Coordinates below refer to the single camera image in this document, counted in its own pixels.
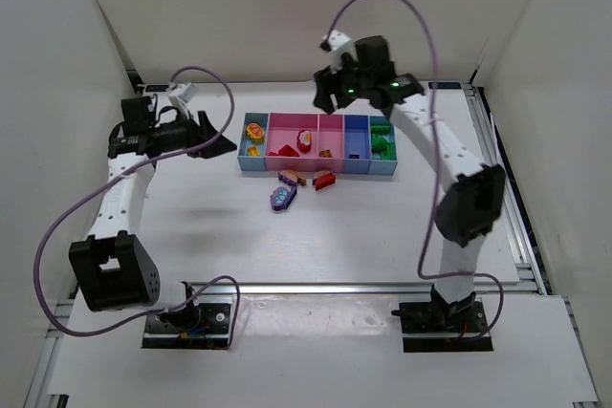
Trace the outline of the yellow pineapple lego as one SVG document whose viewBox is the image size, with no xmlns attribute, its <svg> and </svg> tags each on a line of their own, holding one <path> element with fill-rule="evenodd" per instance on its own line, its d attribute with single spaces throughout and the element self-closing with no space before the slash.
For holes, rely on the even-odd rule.
<svg viewBox="0 0 612 408">
<path fill-rule="evenodd" d="M 245 134 L 253 144 L 263 144 L 265 142 L 265 130 L 257 122 L 248 123 L 245 126 Z"/>
</svg>

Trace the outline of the red heart lego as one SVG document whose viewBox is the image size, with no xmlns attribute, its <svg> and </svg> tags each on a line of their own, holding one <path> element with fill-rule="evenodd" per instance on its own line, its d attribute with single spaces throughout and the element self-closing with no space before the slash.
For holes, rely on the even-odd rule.
<svg viewBox="0 0 612 408">
<path fill-rule="evenodd" d="M 300 130 L 296 135 L 296 146 L 299 152 L 309 153 L 312 149 L 313 135 L 308 129 Z"/>
</svg>

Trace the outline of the green lego brick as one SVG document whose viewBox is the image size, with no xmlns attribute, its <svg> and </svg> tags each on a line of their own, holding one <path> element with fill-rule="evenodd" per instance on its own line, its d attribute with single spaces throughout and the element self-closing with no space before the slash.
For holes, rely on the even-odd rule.
<svg viewBox="0 0 612 408">
<path fill-rule="evenodd" d="M 382 161 L 396 160 L 395 146 L 391 140 L 391 126 L 374 124 L 370 127 L 370 133 L 373 156 Z"/>
</svg>

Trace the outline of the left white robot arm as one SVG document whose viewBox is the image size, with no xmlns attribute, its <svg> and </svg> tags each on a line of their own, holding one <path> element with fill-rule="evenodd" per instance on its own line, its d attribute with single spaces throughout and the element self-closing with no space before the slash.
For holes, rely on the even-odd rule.
<svg viewBox="0 0 612 408">
<path fill-rule="evenodd" d="M 182 309 L 193 289 L 166 282 L 139 239 L 144 200 L 163 154 L 212 159 L 237 146 L 213 127 L 204 111 L 179 109 L 161 122 L 151 97 L 121 101 L 123 121 L 108 141 L 108 182 L 84 240 L 69 248 L 69 260 L 91 311 Z"/>
</svg>

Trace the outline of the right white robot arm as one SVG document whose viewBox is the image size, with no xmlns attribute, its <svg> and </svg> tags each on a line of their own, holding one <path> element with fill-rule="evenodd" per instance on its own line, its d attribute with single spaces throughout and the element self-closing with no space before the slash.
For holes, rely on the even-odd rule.
<svg viewBox="0 0 612 408">
<path fill-rule="evenodd" d="M 438 84 L 423 86 L 399 75 L 388 43 L 380 35 L 357 41 L 339 31 L 324 36 L 329 65 L 316 72 L 315 106 L 327 114 L 364 99 L 402 132 L 436 176 L 430 228 L 443 237 L 438 273 L 430 276 L 431 299 L 447 314 L 474 301 L 474 277 L 481 248 L 501 214 L 506 174 L 486 165 L 437 114 Z"/>
</svg>

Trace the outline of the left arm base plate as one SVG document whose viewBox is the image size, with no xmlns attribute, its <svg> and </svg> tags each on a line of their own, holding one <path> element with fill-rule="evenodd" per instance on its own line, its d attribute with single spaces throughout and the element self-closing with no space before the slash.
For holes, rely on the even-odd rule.
<svg viewBox="0 0 612 408">
<path fill-rule="evenodd" d="M 199 300 L 198 321 L 176 327 L 156 316 L 145 320 L 143 349 L 225 351 L 229 348 L 234 301 L 231 295 L 206 295 Z"/>
</svg>

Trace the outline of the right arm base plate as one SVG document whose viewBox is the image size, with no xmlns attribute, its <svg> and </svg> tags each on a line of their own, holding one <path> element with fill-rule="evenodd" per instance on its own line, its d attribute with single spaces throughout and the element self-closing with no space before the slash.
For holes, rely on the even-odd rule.
<svg viewBox="0 0 612 408">
<path fill-rule="evenodd" d="M 487 316 L 481 301 L 444 321 L 434 316 L 428 302 L 404 302 L 391 314 L 400 319 L 405 353 L 492 352 Z"/>
</svg>

